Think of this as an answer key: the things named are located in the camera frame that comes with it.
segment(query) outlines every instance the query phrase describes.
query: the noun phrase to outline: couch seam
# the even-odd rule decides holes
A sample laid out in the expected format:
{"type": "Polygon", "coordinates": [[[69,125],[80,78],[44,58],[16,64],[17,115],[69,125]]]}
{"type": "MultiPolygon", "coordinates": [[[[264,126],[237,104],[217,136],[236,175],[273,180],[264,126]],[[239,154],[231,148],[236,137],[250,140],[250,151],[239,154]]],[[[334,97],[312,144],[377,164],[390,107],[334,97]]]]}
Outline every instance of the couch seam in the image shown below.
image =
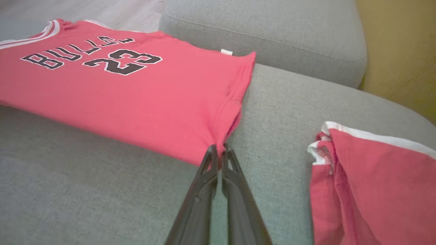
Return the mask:
{"type": "Polygon", "coordinates": [[[401,90],[403,90],[403,88],[410,84],[413,83],[416,79],[417,79],[417,75],[418,74],[422,74],[424,71],[426,71],[431,65],[433,65],[436,61],[436,58],[434,58],[433,60],[431,60],[431,62],[429,62],[427,65],[423,66],[419,71],[413,73],[413,75],[411,75],[408,79],[406,79],[404,82],[398,84],[397,86],[395,86],[395,88],[393,90],[391,90],[388,95],[384,96],[385,99],[391,99],[393,96],[395,96],[397,93],[399,93],[401,90]]]}
{"type": "Polygon", "coordinates": [[[359,63],[359,62],[365,60],[365,57],[366,57],[366,56],[364,56],[364,57],[362,57],[359,60],[342,60],[342,59],[338,59],[338,58],[333,58],[333,57],[327,56],[325,54],[319,54],[319,53],[316,53],[314,51],[306,50],[306,49],[303,49],[303,48],[300,48],[300,47],[290,46],[290,45],[285,44],[283,42],[272,41],[272,40],[264,38],[264,37],[258,37],[258,36],[255,36],[255,35],[250,35],[250,34],[246,34],[246,33],[243,33],[243,32],[237,32],[237,31],[226,29],[226,28],[219,28],[219,27],[216,27],[216,26],[207,26],[207,25],[204,25],[204,24],[200,24],[200,23],[197,23],[197,22],[184,20],[184,19],[181,19],[181,18],[175,18],[173,16],[170,16],[168,13],[164,13],[163,15],[169,17],[171,21],[180,22],[181,24],[184,24],[184,25],[193,26],[193,27],[202,28],[202,29],[210,29],[212,31],[216,31],[216,32],[220,32],[220,33],[225,33],[225,34],[230,34],[230,35],[233,35],[233,36],[238,36],[238,37],[242,37],[242,38],[245,38],[245,39],[250,39],[250,40],[253,40],[253,41],[259,41],[259,42],[263,42],[263,43],[266,43],[266,44],[273,44],[273,45],[276,45],[276,46],[281,46],[281,47],[284,47],[284,48],[293,49],[293,50],[296,50],[296,51],[299,51],[299,52],[303,52],[303,53],[307,53],[307,54],[310,54],[310,55],[313,55],[313,56],[318,56],[318,57],[321,57],[321,58],[327,58],[327,59],[331,59],[331,60],[339,61],[339,62],[343,62],[343,63],[359,63]]]}

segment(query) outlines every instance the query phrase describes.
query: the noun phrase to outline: bulls jersey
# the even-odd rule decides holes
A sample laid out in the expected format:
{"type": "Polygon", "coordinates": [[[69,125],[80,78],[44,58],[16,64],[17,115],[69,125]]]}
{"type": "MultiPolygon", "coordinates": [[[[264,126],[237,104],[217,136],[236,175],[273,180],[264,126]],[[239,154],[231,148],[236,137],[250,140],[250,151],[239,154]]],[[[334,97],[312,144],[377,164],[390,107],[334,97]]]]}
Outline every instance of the bulls jersey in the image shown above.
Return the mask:
{"type": "Polygon", "coordinates": [[[237,126],[254,59],[57,19],[0,43],[0,104],[199,165],[237,126]]]}

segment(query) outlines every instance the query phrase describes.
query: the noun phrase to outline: gray fabric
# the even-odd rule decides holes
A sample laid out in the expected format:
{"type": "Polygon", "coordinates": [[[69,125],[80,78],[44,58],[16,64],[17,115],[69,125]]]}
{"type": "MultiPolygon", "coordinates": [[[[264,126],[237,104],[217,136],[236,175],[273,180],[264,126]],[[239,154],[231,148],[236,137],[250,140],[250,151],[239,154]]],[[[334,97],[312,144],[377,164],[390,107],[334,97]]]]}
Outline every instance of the gray fabric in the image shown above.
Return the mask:
{"type": "MultiPolygon", "coordinates": [[[[4,244],[162,244],[196,167],[0,107],[4,244]]],[[[234,147],[274,244],[312,244],[306,152],[326,120],[436,149],[436,127],[361,91],[256,65],[234,147]]],[[[217,190],[212,244],[227,237],[217,190]]]]}
{"type": "Polygon", "coordinates": [[[44,30],[46,22],[25,21],[0,17],[0,41],[29,38],[44,30]]]}
{"type": "Polygon", "coordinates": [[[171,0],[159,29],[201,48],[357,88],[366,46],[354,0],[171,0]]]}

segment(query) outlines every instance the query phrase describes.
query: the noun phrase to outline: folded jersey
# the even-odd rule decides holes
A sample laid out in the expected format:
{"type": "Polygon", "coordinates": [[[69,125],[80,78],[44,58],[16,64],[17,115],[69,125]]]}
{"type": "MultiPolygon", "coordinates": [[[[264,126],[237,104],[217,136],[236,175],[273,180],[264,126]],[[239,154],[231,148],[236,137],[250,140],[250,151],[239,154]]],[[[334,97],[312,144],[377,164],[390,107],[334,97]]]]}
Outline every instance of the folded jersey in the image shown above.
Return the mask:
{"type": "Polygon", "coordinates": [[[335,122],[308,151],[316,245],[436,244],[436,151],[335,122]]]}
{"type": "Polygon", "coordinates": [[[199,165],[237,126],[255,54],[61,19],[0,43],[0,103],[199,165]]]}

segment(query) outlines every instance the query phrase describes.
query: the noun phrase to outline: clothing tag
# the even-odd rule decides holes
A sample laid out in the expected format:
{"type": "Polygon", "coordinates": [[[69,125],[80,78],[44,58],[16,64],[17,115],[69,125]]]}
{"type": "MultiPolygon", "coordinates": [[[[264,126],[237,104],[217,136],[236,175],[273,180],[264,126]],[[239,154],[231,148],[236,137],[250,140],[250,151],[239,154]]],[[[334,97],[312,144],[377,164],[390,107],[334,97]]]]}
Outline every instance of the clothing tag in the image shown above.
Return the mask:
{"type": "Polygon", "coordinates": [[[227,55],[232,55],[232,54],[233,54],[232,51],[225,50],[225,49],[221,49],[221,53],[222,53],[222,54],[227,54],[227,55]]]}

